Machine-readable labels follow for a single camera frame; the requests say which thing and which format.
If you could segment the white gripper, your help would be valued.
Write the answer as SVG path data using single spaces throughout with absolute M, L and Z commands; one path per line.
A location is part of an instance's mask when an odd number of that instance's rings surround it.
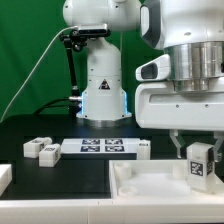
M 135 117 L 141 128 L 175 129 L 169 136 L 181 158 L 185 141 L 178 130 L 224 131 L 224 77 L 211 79 L 203 92 L 174 91 L 167 54 L 136 69 Z M 214 161 L 222 160 L 224 132 L 215 132 Z

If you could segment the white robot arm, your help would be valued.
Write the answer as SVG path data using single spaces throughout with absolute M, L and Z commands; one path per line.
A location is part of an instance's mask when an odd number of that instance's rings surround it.
M 139 29 L 162 56 L 139 66 L 134 117 L 142 128 L 211 131 L 224 144 L 224 0 L 66 0 L 69 52 L 87 52 L 87 87 L 77 91 L 79 121 L 98 127 L 129 118 L 121 53 L 113 31 Z

